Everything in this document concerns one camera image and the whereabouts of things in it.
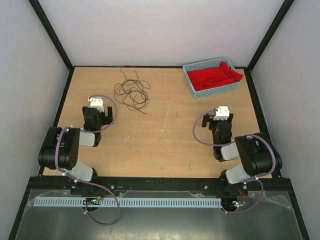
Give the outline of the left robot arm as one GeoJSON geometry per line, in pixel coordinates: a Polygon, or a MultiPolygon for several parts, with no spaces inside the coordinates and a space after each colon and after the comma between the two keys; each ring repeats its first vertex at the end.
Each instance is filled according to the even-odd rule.
{"type": "Polygon", "coordinates": [[[44,168],[61,170],[63,175],[83,180],[82,188],[89,194],[100,188],[97,171],[79,159],[79,147],[97,147],[101,141],[101,130],[113,121],[113,108],[103,109],[84,106],[84,129],[70,128],[62,132],[61,127],[51,127],[38,154],[38,163],[44,168]]]}

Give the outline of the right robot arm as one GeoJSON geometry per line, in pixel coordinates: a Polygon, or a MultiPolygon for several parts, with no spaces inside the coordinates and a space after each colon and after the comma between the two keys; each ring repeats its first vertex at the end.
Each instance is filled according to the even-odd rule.
{"type": "Polygon", "coordinates": [[[208,127],[212,133],[213,155],[219,162],[240,159],[240,163],[221,172],[218,181],[219,190],[231,194],[240,183],[246,180],[258,180],[269,174],[277,175],[283,161],[263,132],[237,136],[232,139],[233,114],[228,113],[219,119],[209,113],[202,117],[201,126],[208,127]]]}

